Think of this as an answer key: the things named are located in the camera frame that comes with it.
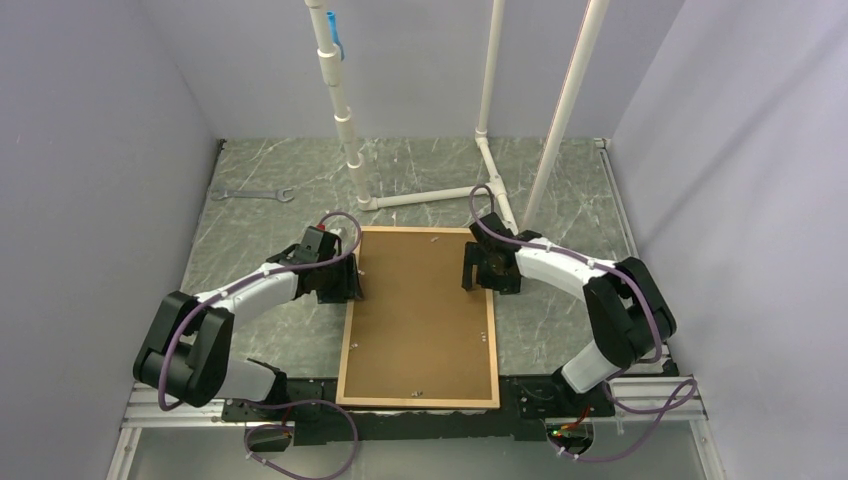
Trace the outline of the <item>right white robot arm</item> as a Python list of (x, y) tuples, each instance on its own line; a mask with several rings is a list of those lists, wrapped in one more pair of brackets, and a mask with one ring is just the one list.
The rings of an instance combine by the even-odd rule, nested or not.
[(657, 356), (677, 322), (645, 263), (635, 257), (599, 260), (552, 243), (541, 234), (513, 234), (497, 213), (475, 219), (465, 246), (461, 285), (502, 295), (520, 293), (526, 280), (543, 282), (581, 301), (592, 339), (553, 375), (551, 401), (574, 415), (590, 391), (645, 356)]

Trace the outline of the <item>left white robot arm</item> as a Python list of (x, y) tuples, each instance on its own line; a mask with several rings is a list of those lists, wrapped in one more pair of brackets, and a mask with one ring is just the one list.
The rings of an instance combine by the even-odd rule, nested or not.
[(231, 359), (237, 326), (313, 294), (321, 304), (363, 297), (354, 248), (323, 225), (268, 257), (256, 270), (217, 289), (173, 291), (161, 301), (135, 358), (135, 381), (156, 389), (163, 411), (202, 407), (216, 398), (244, 400), (264, 420), (291, 398), (287, 374), (255, 359)]

